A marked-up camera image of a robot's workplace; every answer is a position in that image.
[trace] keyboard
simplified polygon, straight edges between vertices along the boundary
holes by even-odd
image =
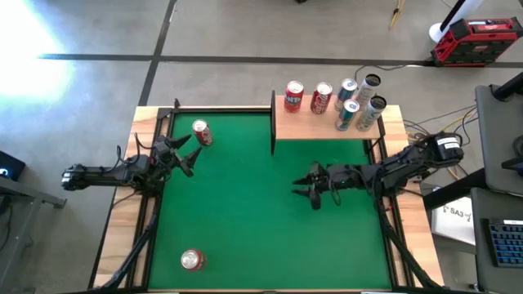
[[[523,269],[523,220],[487,221],[494,265]]]

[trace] concrete floor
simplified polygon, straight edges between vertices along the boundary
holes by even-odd
[[[449,8],[438,0],[407,1],[389,31],[396,1],[178,0],[164,55],[277,56],[375,60],[425,60],[434,44],[430,25]],[[0,3],[0,148],[24,160],[22,182],[67,198],[63,211],[42,210],[34,245],[25,253],[18,287],[37,293],[86,288],[113,189],[65,192],[60,175],[72,163],[110,165],[115,146],[125,146],[150,62],[35,60],[41,53],[152,55],[168,0],[26,0]],[[517,0],[485,0],[475,17],[523,21]],[[500,61],[522,62],[523,41]],[[159,64],[148,105],[266,105],[270,91],[283,93],[299,79],[311,91],[319,81],[337,87],[359,66]],[[382,77],[380,94],[420,121],[474,103],[474,87],[503,83],[521,69],[406,67]],[[458,115],[424,125],[438,131]],[[463,166],[481,167],[476,123]],[[446,185],[438,172],[428,182]],[[475,263],[467,253],[438,247],[445,284],[473,283]]]

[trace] table leg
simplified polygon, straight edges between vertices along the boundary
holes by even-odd
[[[461,180],[456,180],[454,183],[446,185],[445,187],[423,197],[425,209],[435,209],[445,205],[446,203],[460,199],[461,197],[470,194],[471,188],[476,187],[489,189],[485,182],[484,168],[474,171],[472,174],[462,178]]]
[[[52,204],[55,208],[64,208],[67,199],[58,198],[56,196],[31,189],[13,180],[0,178],[0,191],[15,194],[20,197],[34,198],[35,200],[42,200],[45,203]]]

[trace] green table surface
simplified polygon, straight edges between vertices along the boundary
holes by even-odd
[[[205,119],[214,142],[187,178],[166,184],[149,289],[388,289],[378,215],[360,190],[329,193],[311,209],[291,193],[312,162],[366,164],[360,140],[277,141],[270,155],[269,114],[178,114],[174,136]],[[199,146],[193,136],[181,148]],[[199,249],[207,265],[182,268]]]

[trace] red soda can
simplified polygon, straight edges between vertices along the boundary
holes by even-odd
[[[330,96],[333,95],[333,87],[326,82],[321,82],[316,86],[312,94],[311,110],[314,114],[322,114],[329,106]]]
[[[297,112],[302,106],[303,84],[299,81],[291,81],[285,89],[285,110]]]
[[[186,270],[201,270],[205,261],[205,255],[200,250],[189,249],[181,255],[181,266]]]
[[[214,141],[209,124],[203,119],[193,122],[193,132],[201,145],[209,146]]]

